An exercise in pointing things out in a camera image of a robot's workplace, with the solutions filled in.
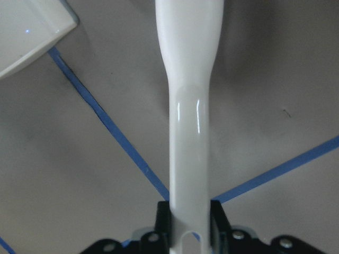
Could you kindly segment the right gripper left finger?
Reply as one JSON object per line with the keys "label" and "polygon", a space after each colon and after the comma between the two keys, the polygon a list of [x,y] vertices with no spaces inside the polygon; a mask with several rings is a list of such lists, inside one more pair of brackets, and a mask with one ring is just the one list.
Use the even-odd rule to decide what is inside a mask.
{"label": "right gripper left finger", "polygon": [[121,243],[114,239],[101,239],[88,246],[82,254],[105,253],[144,253],[165,254],[170,253],[172,237],[172,213],[168,201],[157,204],[156,221],[154,229],[144,233],[137,240]]}

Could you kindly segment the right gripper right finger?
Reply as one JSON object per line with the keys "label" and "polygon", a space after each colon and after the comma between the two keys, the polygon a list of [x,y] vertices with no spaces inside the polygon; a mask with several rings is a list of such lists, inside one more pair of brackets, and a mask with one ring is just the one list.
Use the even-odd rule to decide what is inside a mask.
{"label": "right gripper right finger", "polygon": [[233,228],[221,203],[215,200],[210,202],[210,243],[213,253],[323,253],[291,235],[280,235],[266,244],[244,229]]}

